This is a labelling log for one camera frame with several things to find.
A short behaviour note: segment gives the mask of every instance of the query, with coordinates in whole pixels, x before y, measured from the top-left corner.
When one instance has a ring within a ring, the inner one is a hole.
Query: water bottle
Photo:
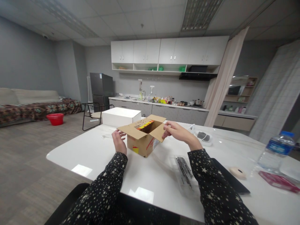
[[[258,164],[268,171],[278,172],[282,160],[295,146],[292,137],[294,134],[287,131],[282,131],[280,135],[272,137],[265,151],[260,155]]]

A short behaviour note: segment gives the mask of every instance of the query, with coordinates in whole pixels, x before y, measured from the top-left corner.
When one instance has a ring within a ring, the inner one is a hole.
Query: person's left hand
[[[125,135],[126,134],[124,132],[119,131],[117,129],[112,133],[112,139],[113,139],[113,143],[115,145],[116,152],[121,152],[121,153],[126,155],[127,154],[127,148],[126,148],[126,145],[124,143],[125,138],[123,137]]]

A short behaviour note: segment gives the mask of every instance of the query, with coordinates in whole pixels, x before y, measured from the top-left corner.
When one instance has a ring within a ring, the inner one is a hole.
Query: patterned blanket
[[[81,111],[81,103],[70,98],[64,98],[62,102],[0,105],[0,124],[10,124],[19,120],[42,121],[47,120],[48,114],[70,115]]]

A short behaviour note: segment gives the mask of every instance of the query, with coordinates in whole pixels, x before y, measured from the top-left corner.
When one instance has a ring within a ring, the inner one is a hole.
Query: curtain
[[[249,136],[267,144],[278,135],[299,93],[300,40],[297,40],[277,50],[247,105],[247,114],[258,116]]]
[[[204,124],[206,127],[213,127],[213,124],[215,123],[224,98],[228,92],[248,29],[249,27],[243,29],[227,44],[218,76],[214,81],[214,86],[211,91],[207,93],[207,96],[209,97],[206,108],[209,109],[209,113]]]

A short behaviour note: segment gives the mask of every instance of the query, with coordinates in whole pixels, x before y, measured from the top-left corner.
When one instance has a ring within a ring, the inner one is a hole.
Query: sofa
[[[78,100],[60,97],[57,91],[0,88],[0,127],[47,120],[47,115],[82,111]]]

